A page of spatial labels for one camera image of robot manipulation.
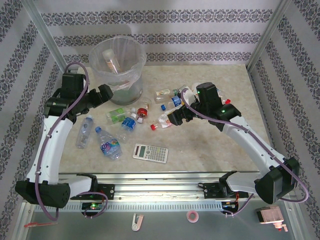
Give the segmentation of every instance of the calculator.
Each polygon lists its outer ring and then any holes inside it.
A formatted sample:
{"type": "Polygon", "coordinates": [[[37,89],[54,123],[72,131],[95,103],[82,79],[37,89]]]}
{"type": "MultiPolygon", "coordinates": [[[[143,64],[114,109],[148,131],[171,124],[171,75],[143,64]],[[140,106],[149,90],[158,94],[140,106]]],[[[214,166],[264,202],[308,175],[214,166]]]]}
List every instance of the calculator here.
{"type": "Polygon", "coordinates": [[[158,164],[167,163],[168,148],[136,144],[132,157],[134,159],[146,160],[158,164]]]}

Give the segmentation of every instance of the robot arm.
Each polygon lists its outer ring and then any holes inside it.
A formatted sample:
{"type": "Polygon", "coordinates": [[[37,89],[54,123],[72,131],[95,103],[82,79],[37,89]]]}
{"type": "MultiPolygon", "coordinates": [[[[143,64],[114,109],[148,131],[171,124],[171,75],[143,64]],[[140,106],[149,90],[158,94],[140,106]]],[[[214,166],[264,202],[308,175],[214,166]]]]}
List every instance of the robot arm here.
{"type": "MultiPolygon", "coordinates": [[[[296,175],[300,167],[298,161],[293,157],[285,159],[282,154],[272,149],[254,132],[241,116],[241,113],[232,104],[222,104],[214,84],[211,82],[203,83],[198,85],[196,89],[199,100],[195,98],[195,102],[190,105],[191,108],[204,116],[220,121],[213,122],[209,120],[209,123],[216,126],[221,132],[231,137],[240,145],[259,169],[259,173],[231,171],[225,174],[219,180],[220,191],[223,195],[228,197],[234,192],[248,192],[258,194],[266,203],[272,204],[293,190],[297,185],[297,181],[274,158],[279,159],[296,175]],[[231,124],[224,124],[222,123],[223,121],[243,126],[247,131],[231,124]],[[271,157],[257,143],[256,139],[249,134],[249,131],[257,136],[258,140],[275,156],[271,157]]],[[[203,119],[185,105],[168,115],[171,123],[176,126],[183,123],[182,119],[189,122],[194,117],[203,119]]]]}
{"type": "MultiPolygon", "coordinates": [[[[85,76],[65,73],[62,87],[59,88],[45,104],[44,127],[40,146],[26,180],[18,181],[15,190],[31,204],[38,204],[35,193],[36,171],[42,145],[51,127],[84,89],[85,76]]],[[[111,89],[103,84],[86,93],[72,110],[57,124],[44,150],[39,175],[39,193],[45,206],[63,208],[68,200],[83,192],[96,192],[97,178],[90,174],[77,175],[75,178],[59,182],[59,165],[67,136],[77,120],[77,116],[86,114],[90,108],[96,108],[110,100],[111,89]]]]}

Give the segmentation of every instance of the blue label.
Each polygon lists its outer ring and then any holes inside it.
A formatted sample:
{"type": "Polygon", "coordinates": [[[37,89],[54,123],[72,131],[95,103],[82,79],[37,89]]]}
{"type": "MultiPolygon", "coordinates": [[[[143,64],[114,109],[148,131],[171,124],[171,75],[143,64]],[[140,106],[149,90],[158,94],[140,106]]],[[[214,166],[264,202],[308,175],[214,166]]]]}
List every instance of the blue label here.
{"type": "Polygon", "coordinates": [[[174,104],[175,107],[179,106],[181,104],[181,100],[180,100],[180,98],[178,96],[174,96],[171,99],[172,99],[173,104],[174,104]]]}
{"type": "Polygon", "coordinates": [[[109,151],[112,148],[116,148],[117,146],[119,146],[119,142],[117,141],[117,139],[111,139],[110,141],[106,142],[105,144],[103,144],[101,146],[101,151],[103,152],[104,155],[109,155],[109,151]]]}
{"type": "Polygon", "coordinates": [[[123,122],[122,122],[122,125],[126,125],[128,126],[129,128],[131,128],[132,130],[135,128],[136,126],[136,121],[133,120],[132,118],[130,117],[127,117],[123,122]]]}

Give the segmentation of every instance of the white clip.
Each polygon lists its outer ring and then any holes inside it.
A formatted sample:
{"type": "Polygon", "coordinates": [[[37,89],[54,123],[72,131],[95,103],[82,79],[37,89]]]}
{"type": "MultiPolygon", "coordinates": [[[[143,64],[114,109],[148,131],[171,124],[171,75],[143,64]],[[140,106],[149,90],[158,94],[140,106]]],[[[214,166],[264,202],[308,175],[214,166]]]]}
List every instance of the white clip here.
{"type": "Polygon", "coordinates": [[[144,219],[143,215],[137,216],[136,214],[133,214],[133,220],[132,220],[132,230],[138,231],[140,229],[142,220],[144,219]]]}

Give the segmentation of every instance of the blue bottle cap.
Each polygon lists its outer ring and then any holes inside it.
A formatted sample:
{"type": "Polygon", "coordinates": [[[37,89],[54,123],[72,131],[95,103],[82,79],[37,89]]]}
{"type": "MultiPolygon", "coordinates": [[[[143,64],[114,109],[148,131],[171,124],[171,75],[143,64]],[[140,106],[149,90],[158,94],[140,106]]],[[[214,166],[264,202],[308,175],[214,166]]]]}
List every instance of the blue bottle cap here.
{"type": "Polygon", "coordinates": [[[97,126],[94,130],[95,130],[96,133],[100,133],[101,132],[101,127],[97,126]]]}

